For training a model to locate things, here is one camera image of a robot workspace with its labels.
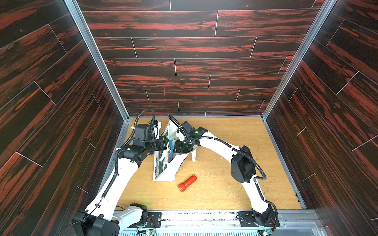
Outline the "blue flashlight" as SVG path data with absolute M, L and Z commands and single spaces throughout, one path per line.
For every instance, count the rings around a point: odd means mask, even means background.
M 174 153 L 174 151 L 175 151 L 175 142 L 176 142 L 176 140 L 169 140 L 169 142 L 168 142 L 168 147 L 169 147 L 170 153 Z

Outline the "white canvas tote bag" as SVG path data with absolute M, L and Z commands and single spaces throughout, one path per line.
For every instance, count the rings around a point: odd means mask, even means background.
M 160 136 L 166 136 L 168 141 L 182 141 L 184 139 L 184 135 L 179 134 L 178 127 L 172 121 L 168 122 Z M 153 181 L 174 181 L 176 173 L 189 154 L 192 155 L 192 161 L 196 162 L 197 148 L 189 153 L 170 153 L 167 144 L 166 150 L 156 151 L 154 153 Z

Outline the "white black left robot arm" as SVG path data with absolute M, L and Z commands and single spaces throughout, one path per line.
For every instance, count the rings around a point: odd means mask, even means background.
M 166 150 L 168 139 L 160 137 L 143 140 L 137 145 L 125 143 L 117 149 L 115 170 L 95 199 L 84 211 L 77 211 L 72 225 L 77 236 L 117 236 L 129 226 L 144 227 L 148 224 L 148 208 L 131 204 L 127 209 L 114 213 L 117 203 L 142 161 L 155 151 Z

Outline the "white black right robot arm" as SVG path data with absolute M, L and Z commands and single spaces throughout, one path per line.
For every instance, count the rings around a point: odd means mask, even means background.
M 230 163 L 231 176 L 243 185 L 250 199 L 256 225 L 267 227 L 272 221 L 275 226 L 279 226 L 277 208 L 274 203 L 266 200 L 258 182 L 265 181 L 266 174 L 253 159 L 247 146 L 229 144 L 202 127 L 195 129 L 188 122 L 179 125 L 178 122 L 170 121 L 168 125 L 173 127 L 175 135 L 179 138 L 174 144 L 175 151 L 185 153 L 192 151 L 194 146 L 204 147 Z

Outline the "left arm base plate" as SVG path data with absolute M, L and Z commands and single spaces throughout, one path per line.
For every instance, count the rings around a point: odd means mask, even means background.
M 160 228 L 162 219 L 162 212 L 148 211 L 142 213 L 137 222 L 130 224 L 127 228 Z

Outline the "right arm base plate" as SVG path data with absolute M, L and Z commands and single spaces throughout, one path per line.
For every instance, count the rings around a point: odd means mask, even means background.
M 236 218 L 239 220 L 241 227 L 275 228 L 280 226 L 276 213 L 271 209 L 264 213 L 258 213 L 254 210 L 239 211 Z

